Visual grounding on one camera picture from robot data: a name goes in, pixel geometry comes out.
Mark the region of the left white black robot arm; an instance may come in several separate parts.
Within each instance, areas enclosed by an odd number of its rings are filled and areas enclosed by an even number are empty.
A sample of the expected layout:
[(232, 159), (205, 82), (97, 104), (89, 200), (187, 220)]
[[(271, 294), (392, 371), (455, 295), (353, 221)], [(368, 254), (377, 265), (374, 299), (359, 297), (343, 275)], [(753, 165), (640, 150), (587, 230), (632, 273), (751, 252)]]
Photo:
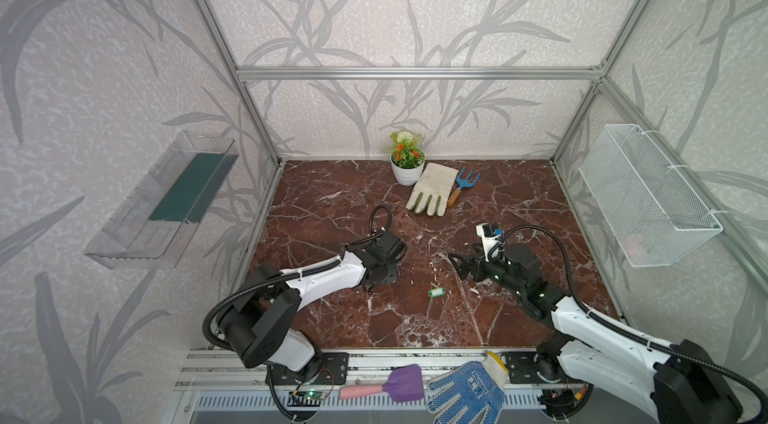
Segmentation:
[(406, 243), (382, 230), (328, 259), (278, 269), (262, 265), (233, 294), (222, 299), (203, 319), (206, 340), (235, 352), (244, 367), (279, 365), (305, 378), (321, 368), (322, 352), (292, 328), (300, 310), (337, 291), (372, 290), (397, 280)]

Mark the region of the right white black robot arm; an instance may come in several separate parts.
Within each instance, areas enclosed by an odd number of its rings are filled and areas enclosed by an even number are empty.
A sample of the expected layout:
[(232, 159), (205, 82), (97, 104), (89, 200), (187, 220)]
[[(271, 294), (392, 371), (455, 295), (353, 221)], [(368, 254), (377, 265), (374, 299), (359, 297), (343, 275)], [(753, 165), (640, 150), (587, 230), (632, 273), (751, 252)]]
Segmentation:
[(544, 280), (529, 246), (512, 244), (487, 260), (482, 245), (472, 256), (449, 254), (462, 279), (489, 280), (509, 290), (533, 320), (552, 331), (529, 367), (506, 359), (510, 378), (549, 383), (567, 379), (602, 388), (659, 423), (735, 423), (743, 407), (725, 378), (702, 366), (706, 351), (684, 340), (671, 354), (653, 349), (647, 336), (597, 311), (583, 310), (568, 291)]

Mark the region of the green key tag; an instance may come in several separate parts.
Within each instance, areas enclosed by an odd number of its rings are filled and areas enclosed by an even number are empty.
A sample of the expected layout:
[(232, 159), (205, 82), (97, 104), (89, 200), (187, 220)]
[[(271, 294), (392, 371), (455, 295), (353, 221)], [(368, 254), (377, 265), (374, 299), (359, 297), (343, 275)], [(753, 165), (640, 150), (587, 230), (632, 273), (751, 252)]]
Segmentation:
[(429, 295), (429, 297), (431, 299), (435, 299), (435, 298), (438, 298), (438, 297), (445, 296), (446, 295), (446, 291), (445, 291), (445, 289), (443, 287), (437, 287), (437, 288), (430, 289), (428, 291), (428, 295)]

